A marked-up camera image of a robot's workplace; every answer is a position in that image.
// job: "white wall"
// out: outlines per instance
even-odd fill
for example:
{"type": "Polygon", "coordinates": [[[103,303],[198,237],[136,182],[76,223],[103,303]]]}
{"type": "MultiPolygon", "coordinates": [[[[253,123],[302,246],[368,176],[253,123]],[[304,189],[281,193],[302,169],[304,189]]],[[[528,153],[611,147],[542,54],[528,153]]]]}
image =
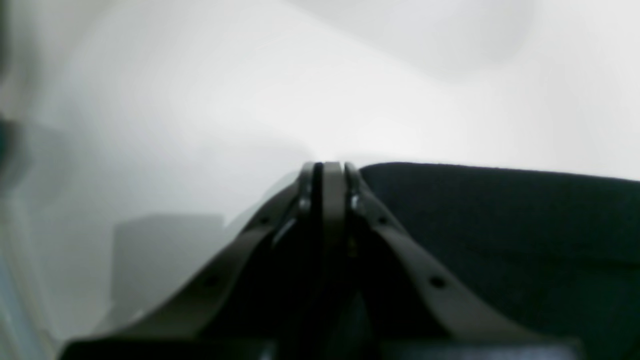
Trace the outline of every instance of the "white wall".
{"type": "Polygon", "coordinates": [[[55,338],[148,311],[307,160],[640,179],[633,2],[104,4],[36,20],[67,35],[11,205],[55,338]]]}

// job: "black fabric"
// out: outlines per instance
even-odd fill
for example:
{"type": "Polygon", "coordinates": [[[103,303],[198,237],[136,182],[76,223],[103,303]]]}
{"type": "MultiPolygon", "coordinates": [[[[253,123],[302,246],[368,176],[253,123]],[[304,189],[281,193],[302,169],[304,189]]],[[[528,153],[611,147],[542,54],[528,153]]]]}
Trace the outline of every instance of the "black fabric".
{"type": "Polygon", "coordinates": [[[413,163],[360,170],[406,230],[510,318],[640,359],[640,183],[413,163]]]}

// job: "dark fabric cushion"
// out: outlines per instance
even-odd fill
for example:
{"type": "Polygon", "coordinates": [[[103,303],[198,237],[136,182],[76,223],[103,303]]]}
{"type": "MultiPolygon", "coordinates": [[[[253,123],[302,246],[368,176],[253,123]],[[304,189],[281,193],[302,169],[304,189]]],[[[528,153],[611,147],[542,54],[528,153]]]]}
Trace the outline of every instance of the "dark fabric cushion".
{"type": "Polygon", "coordinates": [[[386,163],[360,170],[406,230],[469,288],[593,359],[640,359],[640,183],[386,163]]]}

